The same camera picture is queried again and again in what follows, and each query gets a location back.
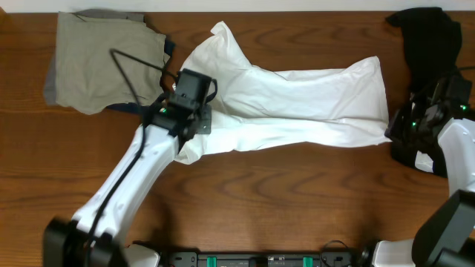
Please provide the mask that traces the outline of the white printed t-shirt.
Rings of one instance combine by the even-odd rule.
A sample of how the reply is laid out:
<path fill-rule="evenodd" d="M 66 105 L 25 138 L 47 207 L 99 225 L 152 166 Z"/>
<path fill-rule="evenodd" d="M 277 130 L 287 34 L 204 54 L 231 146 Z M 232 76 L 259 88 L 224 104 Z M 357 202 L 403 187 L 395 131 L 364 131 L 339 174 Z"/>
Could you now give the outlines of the white printed t-shirt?
<path fill-rule="evenodd" d="M 358 148 L 388 142 L 389 113 L 379 58 L 347 68 L 272 72 L 253 65 L 218 22 L 183 67 L 217 80 L 209 134 L 189 140 L 176 161 L 312 142 Z"/>

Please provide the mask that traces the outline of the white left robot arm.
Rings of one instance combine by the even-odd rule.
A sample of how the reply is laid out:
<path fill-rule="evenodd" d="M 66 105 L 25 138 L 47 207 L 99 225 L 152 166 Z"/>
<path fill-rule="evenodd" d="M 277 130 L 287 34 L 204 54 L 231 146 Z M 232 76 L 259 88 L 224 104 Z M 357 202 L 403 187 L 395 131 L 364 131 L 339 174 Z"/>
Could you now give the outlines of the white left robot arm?
<path fill-rule="evenodd" d="M 125 245 L 138 208 L 158 176 L 194 134 L 211 130 L 212 109 L 197 109 L 181 133 L 177 110 L 160 106 L 134 139 L 101 188 L 71 221 L 53 219 L 43 235 L 44 266 L 158 266 L 160 253 L 146 245 Z"/>

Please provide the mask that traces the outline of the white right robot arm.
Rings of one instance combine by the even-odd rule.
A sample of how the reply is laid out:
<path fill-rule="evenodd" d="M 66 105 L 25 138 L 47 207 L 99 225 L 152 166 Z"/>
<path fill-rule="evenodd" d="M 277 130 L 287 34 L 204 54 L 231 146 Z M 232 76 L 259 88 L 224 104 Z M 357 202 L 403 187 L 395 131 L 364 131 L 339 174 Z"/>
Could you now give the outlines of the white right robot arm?
<path fill-rule="evenodd" d="M 448 200 L 422 225 L 413 239 L 379 241 L 370 266 L 473 266 L 474 239 L 474 111 L 467 104 L 448 104 L 445 118 L 434 122 L 429 108 L 423 122 L 438 126 L 440 161 L 433 173 L 448 181 Z"/>

